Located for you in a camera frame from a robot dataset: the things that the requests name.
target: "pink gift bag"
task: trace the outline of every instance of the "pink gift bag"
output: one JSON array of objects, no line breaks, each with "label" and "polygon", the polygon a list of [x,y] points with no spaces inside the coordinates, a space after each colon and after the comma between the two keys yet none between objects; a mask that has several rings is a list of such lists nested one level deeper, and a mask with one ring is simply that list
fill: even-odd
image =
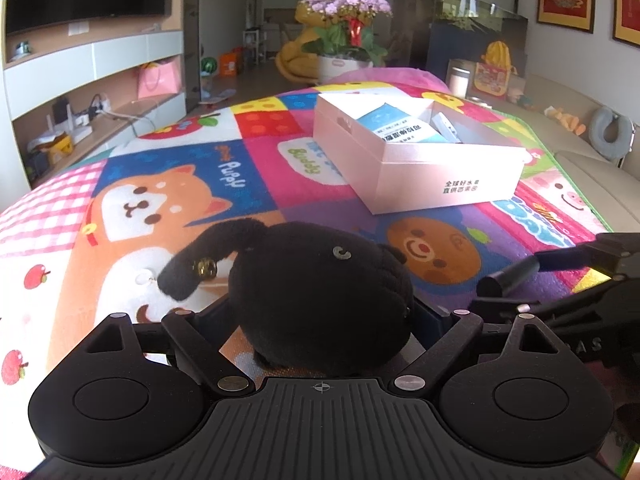
[{"label": "pink gift bag", "polygon": [[138,99],[177,94],[182,88],[177,58],[144,64],[138,76]]}]

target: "black plush toy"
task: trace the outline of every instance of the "black plush toy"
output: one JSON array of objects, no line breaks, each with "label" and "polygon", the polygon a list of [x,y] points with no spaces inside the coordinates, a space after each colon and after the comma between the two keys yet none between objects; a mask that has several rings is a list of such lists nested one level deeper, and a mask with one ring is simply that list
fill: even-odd
[{"label": "black plush toy", "polygon": [[407,343],[413,287],[404,254],[314,224],[215,224],[174,256],[158,286],[183,301],[235,251],[229,300],[268,364],[344,376],[383,365]]}]

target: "gray neck pillow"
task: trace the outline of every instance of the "gray neck pillow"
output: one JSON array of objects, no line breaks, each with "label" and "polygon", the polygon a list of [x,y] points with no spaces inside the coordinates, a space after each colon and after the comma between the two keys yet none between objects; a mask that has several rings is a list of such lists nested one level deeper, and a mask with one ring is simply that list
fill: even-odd
[{"label": "gray neck pillow", "polygon": [[[605,139],[604,133],[605,129],[614,121],[618,128],[618,134],[615,140],[609,142]],[[606,106],[593,115],[588,131],[589,142],[607,160],[619,160],[626,156],[631,149],[634,136],[634,126],[631,119],[625,116],[616,117],[613,111]]]}]

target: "pink blanket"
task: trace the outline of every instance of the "pink blanket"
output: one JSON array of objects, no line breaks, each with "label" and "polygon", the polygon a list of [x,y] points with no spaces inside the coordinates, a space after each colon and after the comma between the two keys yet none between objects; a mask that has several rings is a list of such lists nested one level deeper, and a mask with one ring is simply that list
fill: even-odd
[{"label": "pink blanket", "polygon": [[404,84],[424,88],[431,92],[449,93],[447,85],[430,72],[417,68],[363,68],[334,77],[329,84],[380,81],[390,84]]}]

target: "white flower pot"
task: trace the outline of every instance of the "white flower pot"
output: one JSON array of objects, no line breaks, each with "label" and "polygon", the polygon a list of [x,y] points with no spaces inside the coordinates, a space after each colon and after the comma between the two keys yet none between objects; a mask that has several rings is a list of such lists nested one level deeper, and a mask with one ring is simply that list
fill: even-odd
[{"label": "white flower pot", "polygon": [[370,68],[372,66],[373,62],[371,61],[355,61],[353,59],[318,56],[318,81],[323,85],[345,72]]}]

